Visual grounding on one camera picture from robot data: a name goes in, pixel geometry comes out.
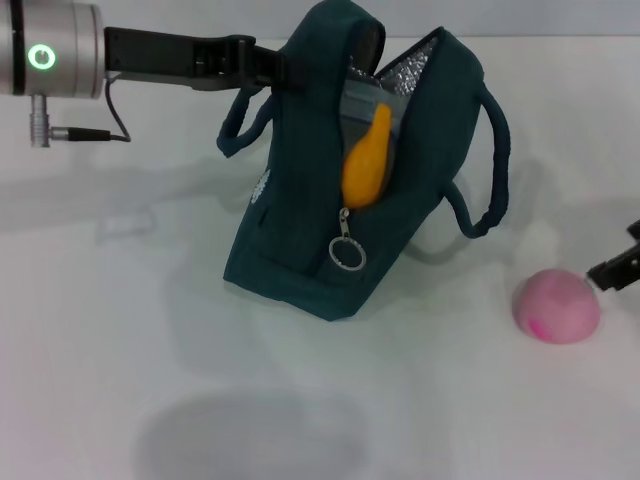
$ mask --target bag logo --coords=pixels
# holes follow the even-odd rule
[[[253,190],[253,195],[251,195],[251,204],[253,205],[258,201],[258,199],[262,196],[262,193],[267,188],[267,183],[269,183],[269,177],[271,176],[271,169],[264,172],[262,178],[256,185],[256,188]]]

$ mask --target green indicator light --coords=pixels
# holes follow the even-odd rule
[[[28,57],[29,63],[38,70],[49,70],[56,63],[56,54],[47,45],[34,45]]]

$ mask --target metal ring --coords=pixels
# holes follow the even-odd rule
[[[357,267],[349,267],[348,265],[345,265],[344,263],[342,263],[340,259],[338,259],[338,256],[336,255],[334,250],[335,250],[335,246],[341,242],[348,243],[356,247],[356,250],[360,254],[360,265],[358,265]],[[362,248],[362,245],[360,245],[358,242],[356,242],[353,238],[350,238],[350,237],[334,238],[329,244],[329,255],[331,255],[331,260],[333,260],[333,263],[335,263],[341,269],[346,270],[347,272],[359,272],[367,265],[367,253],[364,251],[364,248]]]

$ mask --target zipper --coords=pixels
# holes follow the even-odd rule
[[[331,256],[331,260],[342,270],[346,270],[347,272],[359,272],[363,270],[367,265],[367,253],[362,248],[358,242],[356,242],[353,238],[351,238],[351,232],[349,231],[349,215],[351,212],[348,208],[343,208],[340,210],[339,221],[340,221],[340,232],[341,236],[334,238],[329,244],[329,255]],[[336,254],[335,248],[337,245],[346,243],[351,247],[355,248],[360,256],[360,261],[356,266],[350,266],[343,263]]]
[[[378,73],[376,73],[374,75],[374,78],[376,80],[381,80],[382,77],[389,72],[392,68],[394,68],[396,65],[398,65],[399,63],[401,63],[402,61],[404,61],[405,59],[407,59],[408,57],[410,57],[411,55],[413,55],[414,53],[416,53],[418,50],[420,50],[421,48],[423,48],[426,44],[428,44],[429,42],[431,42],[434,39],[438,39],[437,44],[434,46],[433,48],[433,52],[432,54],[429,56],[429,59],[427,60],[427,63],[425,65],[425,67],[422,70],[422,74],[420,75],[420,78],[418,79],[418,83],[416,84],[416,88],[414,89],[413,93],[411,94],[411,98],[409,99],[409,102],[407,103],[407,108],[405,110],[404,116],[402,117],[401,120],[401,126],[400,126],[400,134],[398,135],[398,138],[396,140],[396,153],[397,151],[400,149],[400,145],[402,144],[402,142],[404,141],[404,134],[406,132],[406,124],[409,121],[411,114],[413,112],[413,108],[415,106],[415,97],[416,97],[416,92],[423,88],[425,82],[428,80],[429,78],[429,71],[431,70],[433,64],[435,63],[435,61],[437,60],[438,54],[440,52],[440,46],[442,45],[442,40],[444,35],[444,28],[440,27],[436,30],[434,30],[433,32],[431,32],[429,35],[427,35],[426,37],[424,37],[422,40],[420,40],[418,43],[416,43],[415,45],[411,46],[408,50],[406,50],[405,52],[403,52],[401,55],[399,55],[397,58],[395,58],[392,62],[390,62],[389,64],[387,64],[386,66],[384,66],[383,68],[381,68]],[[358,210],[356,212],[351,212],[351,225],[353,227],[354,230],[358,230],[358,218],[360,217],[360,214],[362,213],[366,213],[369,209],[371,208],[375,208],[376,204],[371,205],[370,207],[365,207],[364,209]]]
[[[373,59],[371,61],[371,65],[369,65],[368,67],[368,71],[366,72],[367,74],[373,76],[375,74],[375,70],[378,67],[378,65],[380,64],[380,59],[382,58],[382,54],[384,52],[384,46],[385,46],[385,41],[386,41],[386,32],[384,30],[384,26],[379,23],[376,22],[376,24],[378,25],[378,44],[376,45],[376,52],[373,56]],[[342,123],[341,123],[341,119],[340,119],[340,102],[342,99],[342,92],[344,90],[344,85],[345,82],[347,80],[348,77],[348,72],[349,72],[349,66],[350,66],[350,57],[352,56],[352,54],[354,53],[358,42],[360,41],[360,39],[362,38],[362,35],[364,34],[365,30],[367,29],[367,27],[371,27],[372,22],[370,20],[360,20],[352,29],[352,31],[349,34],[349,40],[347,41],[347,46],[344,49],[343,52],[343,61],[342,61],[342,65],[341,65],[341,71],[340,71],[340,79],[339,79],[339,85],[341,85],[341,88],[338,90],[337,94],[336,94],[336,99],[335,99],[335,125],[338,128],[338,135],[339,135],[339,140],[340,140],[340,151],[342,152],[342,159],[343,161],[340,163],[340,170],[339,170],[339,181],[338,181],[338,186],[337,186],[337,196],[338,196],[338,204],[342,203],[342,169],[343,169],[343,165],[344,165],[344,156],[346,154],[345,152],[345,141],[344,141],[344,134],[342,133]],[[347,217],[350,215],[350,212],[347,209]],[[331,240],[331,235],[327,235],[327,242],[329,242]],[[333,246],[334,243],[333,241],[329,244],[329,249],[332,251],[333,250]],[[320,267],[322,266],[322,263],[325,261],[326,259],[326,250],[322,250],[321,253],[317,256],[316,260],[313,262],[313,264],[311,265],[310,273],[315,273],[317,272]]]

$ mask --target cable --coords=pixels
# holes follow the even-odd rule
[[[116,123],[120,127],[120,130],[122,131],[122,135],[111,135],[110,139],[115,142],[131,143],[131,135],[129,135],[127,127],[124,126],[124,122],[120,118],[120,115],[118,115],[118,112],[116,112],[116,108],[113,106],[113,101],[111,100],[111,85],[113,85],[117,79],[117,76],[107,78],[107,85],[104,89],[104,95],[107,99],[107,106],[109,107],[109,111],[111,112],[111,115],[113,115],[113,119],[116,121]]]

